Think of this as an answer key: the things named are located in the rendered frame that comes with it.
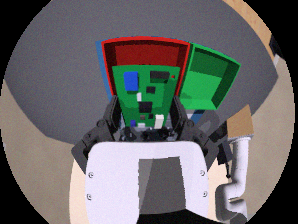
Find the red open-top bin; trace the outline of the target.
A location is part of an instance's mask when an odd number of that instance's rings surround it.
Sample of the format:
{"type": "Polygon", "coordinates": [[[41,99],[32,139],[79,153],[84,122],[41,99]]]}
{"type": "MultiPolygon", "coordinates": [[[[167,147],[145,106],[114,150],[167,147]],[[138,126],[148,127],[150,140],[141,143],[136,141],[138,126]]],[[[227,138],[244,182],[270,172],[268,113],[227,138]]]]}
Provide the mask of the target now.
{"type": "Polygon", "coordinates": [[[112,96],[117,95],[112,66],[118,65],[164,65],[180,67],[174,93],[174,95],[178,95],[186,67],[190,43],[164,37],[132,36],[108,39],[102,41],[101,45],[112,96]]]}

